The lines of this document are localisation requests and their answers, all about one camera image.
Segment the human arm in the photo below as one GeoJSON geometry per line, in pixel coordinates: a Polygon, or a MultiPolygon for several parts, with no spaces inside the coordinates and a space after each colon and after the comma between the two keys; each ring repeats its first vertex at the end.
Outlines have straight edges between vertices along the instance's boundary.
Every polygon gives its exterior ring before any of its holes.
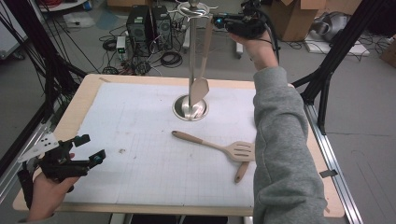
{"type": "Polygon", "coordinates": [[[327,203],[306,146],[308,125],[301,96],[288,86],[286,71],[274,62],[272,48],[265,47],[268,43],[232,38],[245,46],[258,70],[253,222],[326,223],[327,203]]]}
{"type": "Polygon", "coordinates": [[[35,178],[32,206],[29,216],[19,223],[44,224],[56,223],[54,211],[64,200],[67,191],[78,181],[79,177],[66,178],[61,183],[45,177],[43,173],[35,178]]]}

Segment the gray sleeve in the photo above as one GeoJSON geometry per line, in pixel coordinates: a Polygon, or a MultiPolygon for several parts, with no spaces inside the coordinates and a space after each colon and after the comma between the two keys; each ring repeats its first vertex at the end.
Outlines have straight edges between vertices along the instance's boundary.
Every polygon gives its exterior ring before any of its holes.
{"type": "Polygon", "coordinates": [[[57,224],[58,223],[58,215],[55,213],[52,217],[49,217],[44,220],[34,221],[34,222],[26,222],[26,218],[17,222],[17,224],[57,224]]]}
{"type": "Polygon", "coordinates": [[[308,125],[301,96],[288,87],[281,67],[259,71],[254,82],[253,222],[327,223],[323,182],[306,146],[308,125]]]}

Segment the black pole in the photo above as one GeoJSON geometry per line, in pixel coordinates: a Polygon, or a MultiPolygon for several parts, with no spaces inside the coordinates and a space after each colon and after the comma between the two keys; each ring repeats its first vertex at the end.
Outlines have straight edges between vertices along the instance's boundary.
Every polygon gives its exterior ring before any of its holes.
{"type": "Polygon", "coordinates": [[[32,119],[29,121],[29,123],[26,125],[26,127],[22,130],[21,134],[17,137],[17,139],[14,141],[14,143],[11,145],[11,147],[7,150],[7,152],[4,154],[4,156],[0,159],[0,177],[4,174],[4,172],[7,170],[8,166],[12,163],[12,161],[18,155],[18,152],[21,150],[21,148],[26,143],[26,141],[29,139],[29,137],[33,133],[33,130],[35,129],[35,127],[37,127],[37,125],[43,119],[45,110],[46,110],[46,106],[44,103],[42,106],[40,106],[40,108],[37,110],[37,112],[32,117],[32,119]]]}
{"type": "Polygon", "coordinates": [[[318,70],[292,83],[296,87],[308,83],[308,86],[301,93],[304,102],[308,105],[312,105],[315,98],[321,92],[318,126],[322,134],[326,134],[324,124],[332,75],[359,39],[364,29],[385,3],[386,0],[362,0],[345,29],[335,38],[333,47],[318,70]]]}

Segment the spatula head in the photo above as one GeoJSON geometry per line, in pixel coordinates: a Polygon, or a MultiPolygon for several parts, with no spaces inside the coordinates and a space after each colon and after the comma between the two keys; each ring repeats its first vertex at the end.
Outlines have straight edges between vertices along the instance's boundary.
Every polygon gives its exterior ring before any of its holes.
{"type": "Polygon", "coordinates": [[[203,77],[195,79],[191,85],[191,104],[195,105],[200,102],[209,92],[209,84],[203,77]]]}
{"type": "Polygon", "coordinates": [[[255,145],[252,143],[238,141],[225,148],[230,152],[234,161],[255,161],[255,145]]]}

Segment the metal utensil holder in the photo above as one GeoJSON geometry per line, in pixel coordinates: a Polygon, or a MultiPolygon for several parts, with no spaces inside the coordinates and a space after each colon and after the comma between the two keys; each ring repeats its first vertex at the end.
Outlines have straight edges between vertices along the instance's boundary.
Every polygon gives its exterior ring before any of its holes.
{"type": "Polygon", "coordinates": [[[195,80],[194,68],[195,68],[195,42],[196,42],[196,27],[197,20],[202,17],[208,17],[211,8],[207,5],[200,3],[199,0],[189,0],[189,2],[178,2],[177,9],[171,12],[177,12],[187,18],[190,26],[190,60],[189,60],[189,94],[179,96],[174,104],[173,111],[175,115],[183,120],[199,120],[202,119],[209,111],[207,102],[203,99],[195,105],[191,105],[191,86],[195,80]]]}

